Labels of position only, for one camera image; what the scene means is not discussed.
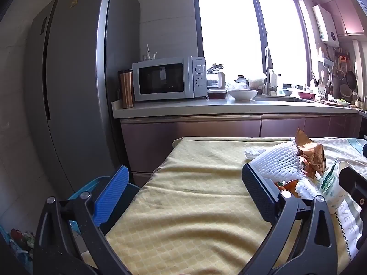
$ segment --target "microwave knob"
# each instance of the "microwave knob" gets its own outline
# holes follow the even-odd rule
[[[204,84],[204,80],[203,80],[201,77],[199,77],[199,78],[196,80],[196,84],[200,87],[200,86],[202,86],[202,85]]]
[[[204,68],[201,65],[198,65],[195,67],[195,71],[197,74],[202,74],[204,72]]]

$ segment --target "faucet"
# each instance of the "faucet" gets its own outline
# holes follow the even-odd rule
[[[265,94],[270,95],[270,92],[271,91],[276,92],[277,88],[270,86],[270,69],[274,68],[274,66],[273,66],[272,57],[270,55],[269,47],[265,48],[265,61],[267,63],[267,86],[266,86]]]

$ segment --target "window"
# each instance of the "window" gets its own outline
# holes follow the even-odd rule
[[[207,68],[223,64],[226,78],[234,80],[261,75],[269,46],[283,83],[307,83],[308,45],[297,0],[198,0],[198,5],[199,56],[203,53]]]

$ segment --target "microwave window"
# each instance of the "microwave window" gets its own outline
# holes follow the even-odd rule
[[[140,94],[184,91],[184,67],[181,63],[139,68]]]

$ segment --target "sink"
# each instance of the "sink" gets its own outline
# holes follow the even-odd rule
[[[289,97],[289,96],[269,96],[269,95],[261,95],[255,96],[254,100],[258,101],[287,101],[287,102],[308,102],[313,103],[312,100],[297,98],[297,97]]]

